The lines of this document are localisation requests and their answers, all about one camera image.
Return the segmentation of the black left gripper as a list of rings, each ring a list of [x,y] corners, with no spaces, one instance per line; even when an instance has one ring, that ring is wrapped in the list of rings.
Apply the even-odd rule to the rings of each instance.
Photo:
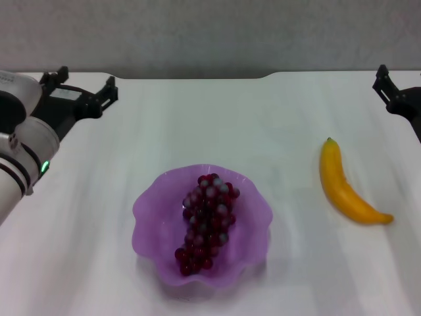
[[[72,86],[63,86],[69,78],[68,67],[61,66],[56,72],[44,72],[39,80],[43,97],[32,116],[49,125],[61,142],[73,126],[82,119],[100,118],[103,112],[118,101],[116,78],[110,76],[103,88],[95,95]],[[55,97],[53,91],[59,92]]]

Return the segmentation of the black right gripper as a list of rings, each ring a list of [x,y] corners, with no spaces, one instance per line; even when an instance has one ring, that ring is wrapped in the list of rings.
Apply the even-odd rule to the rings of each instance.
[[[380,65],[372,88],[387,105],[389,113],[409,121],[420,141],[420,87],[399,90],[389,77],[388,68]]]

